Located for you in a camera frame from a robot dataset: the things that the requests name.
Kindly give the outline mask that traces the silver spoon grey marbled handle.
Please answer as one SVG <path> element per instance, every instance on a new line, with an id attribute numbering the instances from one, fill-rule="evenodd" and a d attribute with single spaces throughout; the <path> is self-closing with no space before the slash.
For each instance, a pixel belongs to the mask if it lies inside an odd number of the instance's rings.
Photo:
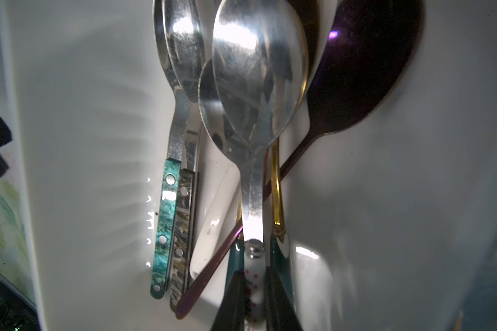
<path id="1" fill-rule="evenodd" d="M 168 54 L 186 99 L 182 110 L 182 163 L 176 201 L 171 268 L 171 307 L 176 308 L 191 282 L 198 164 L 202 120 L 197 100 L 199 78 L 206 61 L 202 28 L 196 1 L 163 1 L 164 29 Z"/>

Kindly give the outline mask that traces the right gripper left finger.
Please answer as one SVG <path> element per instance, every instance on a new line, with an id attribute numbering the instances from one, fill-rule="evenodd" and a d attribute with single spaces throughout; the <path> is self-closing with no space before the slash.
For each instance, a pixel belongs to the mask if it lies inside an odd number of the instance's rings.
<path id="1" fill-rule="evenodd" d="M 215 316 L 211 331 L 242 331 L 245 321 L 246 287 L 244 272 L 237 270 Z"/>

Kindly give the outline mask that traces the white plastic storage box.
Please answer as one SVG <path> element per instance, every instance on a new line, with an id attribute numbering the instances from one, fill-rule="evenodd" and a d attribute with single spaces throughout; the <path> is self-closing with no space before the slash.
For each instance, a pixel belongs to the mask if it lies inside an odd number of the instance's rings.
<path id="1" fill-rule="evenodd" d="M 497 233 L 497 1 L 426 1 L 378 109 L 283 181 L 305 330 L 445 330 Z M 44 330 L 208 330 L 149 293 L 175 102 L 150 1 L 0 1 Z"/>

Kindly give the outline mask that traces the silver spoon green marbled handle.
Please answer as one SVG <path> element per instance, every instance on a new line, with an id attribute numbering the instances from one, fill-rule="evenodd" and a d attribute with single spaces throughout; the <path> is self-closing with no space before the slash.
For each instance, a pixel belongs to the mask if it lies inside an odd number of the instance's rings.
<path id="1" fill-rule="evenodd" d="M 161 299 L 168 290 L 171 267 L 171 248 L 175 224 L 176 201 L 179 188 L 179 172 L 182 169 L 184 131 L 189 118 L 189 99 L 175 76 L 164 34 L 162 2 L 153 2 L 153 27 L 160 64 L 175 97 L 175 111 L 168 136 L 167 156 L 162 175 L 162 191 L 155 235 L 150 294 Z"/>

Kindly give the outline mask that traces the silver spoon white dotted handle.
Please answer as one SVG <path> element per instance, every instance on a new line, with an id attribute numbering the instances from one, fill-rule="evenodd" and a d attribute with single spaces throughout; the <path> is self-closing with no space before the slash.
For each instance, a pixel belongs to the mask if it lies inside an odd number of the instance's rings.
<path id="1" fill-rule="evenodd" d="M 287 1 L 223 1 L 213 29 L 215 84 L 240 135 L 247 321 L 265 322 L 265 155 L 303 98 L 309 68 L 301 20 Z"/>

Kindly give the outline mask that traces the white plastic spoon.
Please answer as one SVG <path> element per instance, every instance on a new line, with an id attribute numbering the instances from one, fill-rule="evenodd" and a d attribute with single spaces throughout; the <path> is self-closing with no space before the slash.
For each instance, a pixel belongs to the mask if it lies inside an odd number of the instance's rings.
<path id="1" fill-rule="evenodd" d="M 200 275 L 214 255 L 223 225 L 239 195 L 239 184 L 239 170 L 235 165 L 230 164 L 220 182 L 211 207 L 205 214 L 204 225 L 197 236 L 189 268 L 192 279 Z"/>

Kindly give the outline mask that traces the small purple iridescent spoon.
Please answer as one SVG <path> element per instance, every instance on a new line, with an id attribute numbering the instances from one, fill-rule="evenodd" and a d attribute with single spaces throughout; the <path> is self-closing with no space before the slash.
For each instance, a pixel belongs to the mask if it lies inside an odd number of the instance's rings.
<path id="1" fill-rule="evenodd" d="M 318 138 L 344 131 L 374 111 L 407 65 L 421 22 L 420 1 L 338 5 L 299 103 L 308 105 L 309 131 L 282 166 L 285 175 Z"/>

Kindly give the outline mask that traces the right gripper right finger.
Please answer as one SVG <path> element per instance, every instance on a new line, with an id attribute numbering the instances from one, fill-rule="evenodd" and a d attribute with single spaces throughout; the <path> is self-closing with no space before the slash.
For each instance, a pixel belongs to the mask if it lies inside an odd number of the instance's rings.
<path id="1" fill-rule="evenodd" d="M 303 331 L 280 275 L 270 266 L 265 273 L 265 317 L 267 330 Z"/>

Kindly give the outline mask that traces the gold spoon dark green handle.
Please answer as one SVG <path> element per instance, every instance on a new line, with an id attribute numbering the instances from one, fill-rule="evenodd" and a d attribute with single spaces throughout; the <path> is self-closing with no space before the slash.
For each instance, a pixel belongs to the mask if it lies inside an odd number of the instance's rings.
<path id="1" fill-rule="evenodd" d="M 320 9 L 318 1 L 304 0 L 291 1 L 290 4 L 297 12 L 305 30 L 309 57 L 308 73 L 313 72 L 318 47 L 318 33 L 320 32 Z M 282 189 L 280 180 L 284 176 L 284 168 L 280 165 L 280 143 L 275 142 L 270 147 L 271 179 L 269 192 L 272 196 L 273 227 L 270 236 L 270 266 L 277 270 L 280 280 L 290 303 L 294 303 L 294 286 L 291 276 L 291 258 L 289 236 L 285 228 L 284 209 L 282 203 Z"/>

